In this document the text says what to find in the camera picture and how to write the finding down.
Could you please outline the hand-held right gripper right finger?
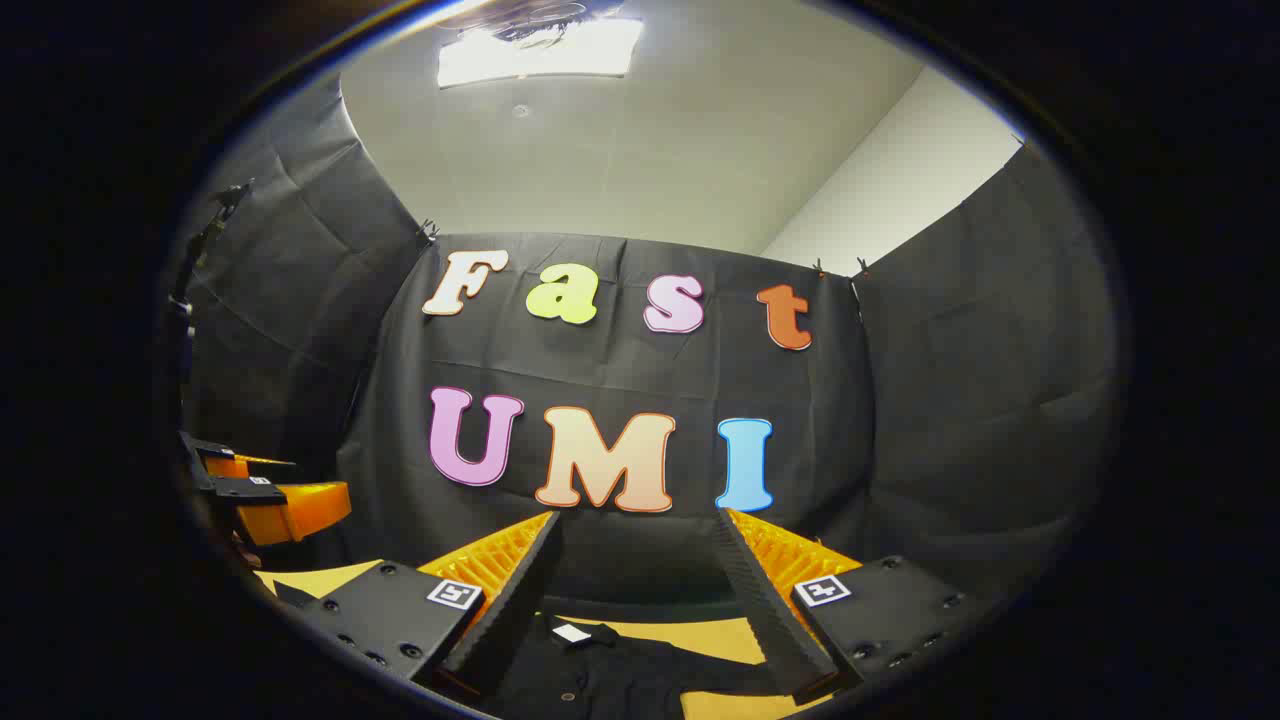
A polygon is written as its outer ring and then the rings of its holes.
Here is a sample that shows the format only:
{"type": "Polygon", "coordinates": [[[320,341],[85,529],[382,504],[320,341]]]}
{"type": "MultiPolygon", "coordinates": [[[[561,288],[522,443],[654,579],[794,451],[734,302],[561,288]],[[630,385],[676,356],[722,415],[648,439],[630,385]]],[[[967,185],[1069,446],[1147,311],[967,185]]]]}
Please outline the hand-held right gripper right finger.
{"type": "Polygon", "coordinates": [[[718,511],[716,556],[774,685],[797,705],[901,682],[992,610],[909,556],[858,560],[736,509],[718,511]]]}

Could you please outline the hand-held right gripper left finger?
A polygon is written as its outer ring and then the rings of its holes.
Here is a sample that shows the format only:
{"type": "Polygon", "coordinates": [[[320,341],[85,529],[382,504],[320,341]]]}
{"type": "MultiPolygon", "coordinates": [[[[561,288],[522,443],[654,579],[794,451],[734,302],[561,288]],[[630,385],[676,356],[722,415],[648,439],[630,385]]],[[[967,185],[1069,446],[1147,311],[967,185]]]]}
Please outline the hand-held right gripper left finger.
{"type": "Polygon", "coordinates": [[[563,547],[541,512],[411,568],[383,561],[325,594],[276,583],[279,601],[335,647],[403,682],[492,693],[547,591],[563,547]]]}

